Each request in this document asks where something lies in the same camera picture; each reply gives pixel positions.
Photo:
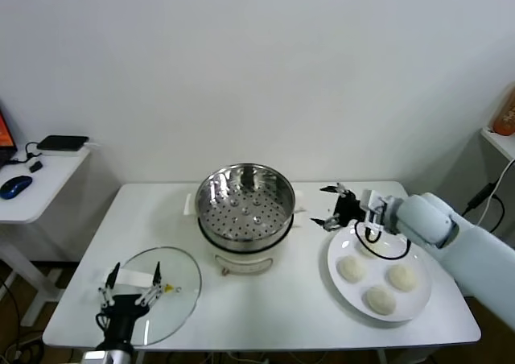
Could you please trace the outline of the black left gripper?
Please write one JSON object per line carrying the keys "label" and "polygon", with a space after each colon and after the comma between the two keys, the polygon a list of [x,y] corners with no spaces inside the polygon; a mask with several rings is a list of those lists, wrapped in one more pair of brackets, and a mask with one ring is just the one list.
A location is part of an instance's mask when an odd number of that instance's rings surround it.
{"label": "black left gripper", "polygon": [[101,311],[96,315],[97,326],[104,339],[98,347],[131,347],[136,321],[145,316],[163,294],[160,263],[157,263],[152,286],[139,295],[116,295],[113,297],[120,263],[107,275],[105,283],[98,288],[101,295]]}

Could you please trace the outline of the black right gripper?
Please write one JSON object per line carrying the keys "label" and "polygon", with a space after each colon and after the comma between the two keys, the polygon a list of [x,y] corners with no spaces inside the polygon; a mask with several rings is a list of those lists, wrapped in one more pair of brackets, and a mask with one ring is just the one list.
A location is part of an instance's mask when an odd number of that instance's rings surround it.
{"label": "black right gripper", "polygon": [[333,216],[327,219],[311,218],[316,225],[325,231],[335,231],[341,226],[346,227],[350,221],[362,221],[362,209],[356,195],[342,183],[328,185],[320,189],[321,192],[335,193],[338,195]]}

